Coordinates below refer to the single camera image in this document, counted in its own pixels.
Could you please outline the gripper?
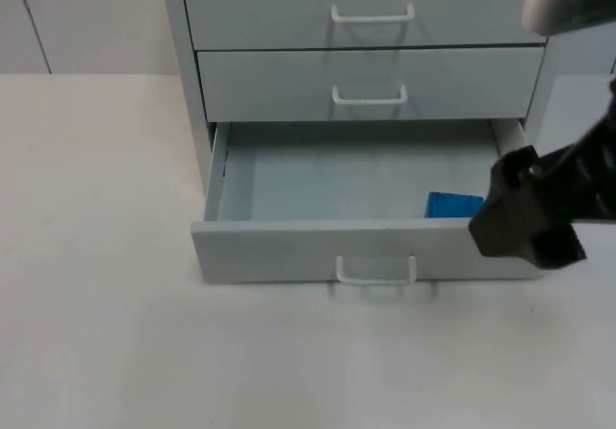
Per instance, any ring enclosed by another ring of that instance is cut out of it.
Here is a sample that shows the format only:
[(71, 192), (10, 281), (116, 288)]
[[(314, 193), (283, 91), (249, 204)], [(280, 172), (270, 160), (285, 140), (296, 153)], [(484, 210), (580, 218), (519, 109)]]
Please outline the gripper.
[(531, 238), (540, 223), (614, 220), (615, 121), (603, 119), (578, 141), (546, 155), (528, 145), (499, 158), (469, 230), (485, 257), (526, 254), (536, 267), (556, 270), (586, 260), (586, 252), (572, 224)]

